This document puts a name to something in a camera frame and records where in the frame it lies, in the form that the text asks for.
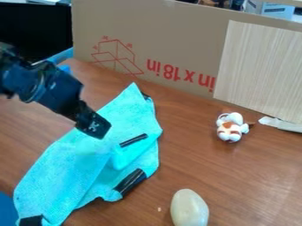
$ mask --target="wooden table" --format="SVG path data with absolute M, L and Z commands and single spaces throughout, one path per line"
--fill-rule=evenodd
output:
M 135 80 L 156 105 L 164 129 L 160 169 L 124 200 L 96 200 L 65 225 L 172 225 L 170 201 L 191 188 L 210 209 L 209 225 L 302 225 L 301 135 L 257 124 L 237 144 L 215 135 L 219 102 L 93 67 L 66 62 L 84 84 L 83 98 L 100 108 Z M 43 150 L 73 123 L 36 103 L 0 100 L 0 191 L 14 187 Z M 246 118 L 260 114 L 233 108 Z

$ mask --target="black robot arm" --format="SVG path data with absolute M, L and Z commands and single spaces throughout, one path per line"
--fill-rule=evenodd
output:
M 74 121 L 85 134 L 102 139 L 111 124 L 79 96 L 83 85 L 48 61 L 30 64 L 12 47 L 0 47 L 0 94 L 22 102 L 38 102 Z

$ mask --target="stuffed toy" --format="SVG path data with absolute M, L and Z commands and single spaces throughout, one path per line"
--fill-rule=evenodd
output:
M 221 114 L 216 125 L 218 137 L 230 143 L 240 141 L 242 134 L 249 132 L 249 125 L 244 124 L 243 117 L 237 112 Z

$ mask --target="white stone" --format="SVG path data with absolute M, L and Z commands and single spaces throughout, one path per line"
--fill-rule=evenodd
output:
M 170 213 L 175 226 L 208 225 L 208 205 L 190 189 L 182 189 L 174 194 Z

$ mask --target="cardboard box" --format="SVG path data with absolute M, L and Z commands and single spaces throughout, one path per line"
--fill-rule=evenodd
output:
M 212 97 L 230 20 L 302 31 L 295 22 L 173 0 L 74 0 L 74 55 Z
M 245 7 L 245 12 L 288 20 L 291 20 L 294 11 L 295 6 L 292 5 L 275 4 L 269 2 L 262 2 L 259 0 L 247 0 Z

